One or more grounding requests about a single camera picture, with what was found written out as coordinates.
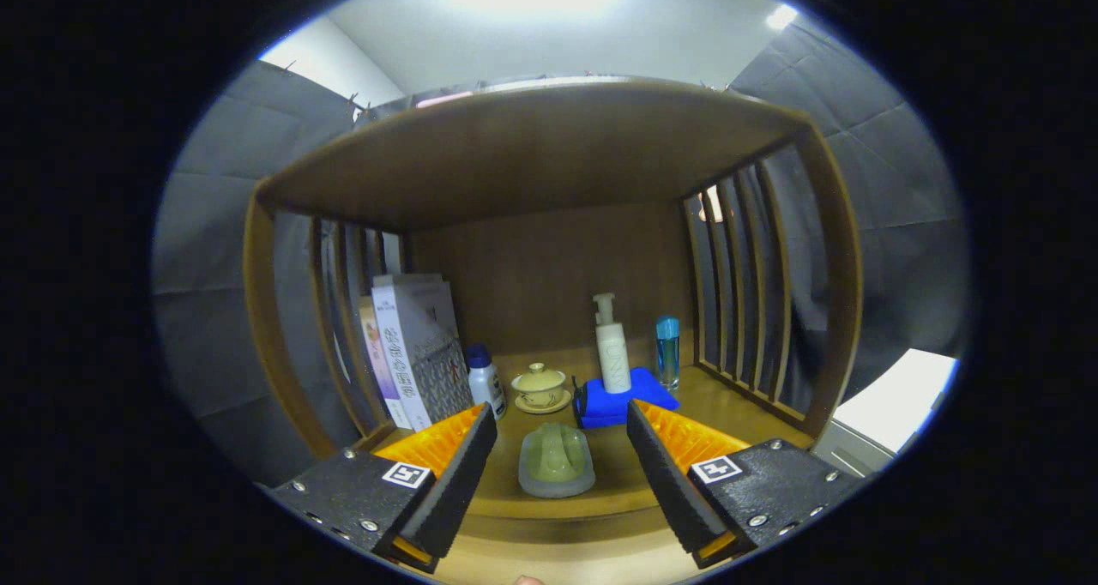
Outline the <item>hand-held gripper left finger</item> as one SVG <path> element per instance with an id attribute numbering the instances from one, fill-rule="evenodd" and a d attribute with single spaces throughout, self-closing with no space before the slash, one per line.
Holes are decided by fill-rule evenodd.
<path id="1" fill-rule="evenodd" d="M 479 404 L 372 452 L 345 449 L 264 494 L 358 552 L 432 574 L 497 437 L 494 414 Z"/>

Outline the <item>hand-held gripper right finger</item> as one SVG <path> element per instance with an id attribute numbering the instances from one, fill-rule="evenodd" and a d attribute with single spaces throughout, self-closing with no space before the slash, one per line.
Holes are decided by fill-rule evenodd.
<path id="1" fill-rule="evenodd" d="M 784 439 L 746 445 L 646 401 L 626 431 L 666 525 L 697 569 L 776 545 L 853 498 L 863 479 Z"/>

